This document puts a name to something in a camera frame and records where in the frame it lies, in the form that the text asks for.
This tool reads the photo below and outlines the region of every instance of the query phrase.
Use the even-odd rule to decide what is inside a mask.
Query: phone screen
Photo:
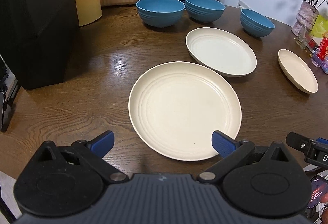
[[[314,208],[320,203],[321,196],[328,192],[328,180],[321,176],[314,176],[311,179],[312,195],[307,208]]]

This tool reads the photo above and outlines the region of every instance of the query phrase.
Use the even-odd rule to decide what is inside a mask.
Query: black bag
[[[64,80],[78,26],[75,0],[0,0],[0,54],[24,89]]]

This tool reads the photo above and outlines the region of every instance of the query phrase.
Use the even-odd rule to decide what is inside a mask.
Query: white power strip
[[[242,2],[241,0],[239,0],[238,2],[238,7],[240,9],[243,9],[243,8],[247,8],[247,9],[251,9],[249,6],[247,6],[244,2]]]

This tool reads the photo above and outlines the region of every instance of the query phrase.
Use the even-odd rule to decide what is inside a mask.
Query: plate
[[[278,51],[278,61],[287,78],[301,91],[316,93],[318,82],[308,65],[287,49]]]
[[[239,37],[216,28],[198,28],[186,36],[192,57],[201,65],[227,77],[241,77],[257,65],[253,50]]]
[[[169,62],[151,68],[136,81],[129,116],[139,137],[158,153],[183,161],[217,155],[215,130],[235,139],[241,106],[230,84],[196,63]]]

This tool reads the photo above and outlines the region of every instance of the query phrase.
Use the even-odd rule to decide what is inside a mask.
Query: vase
[[[292,32],[298,36],[302,25],[311,31],[318,15],[319,11],[317,9],[312,7],[308,2],[303,1],[299,11],[297,12],[296,22],[292,27]]]

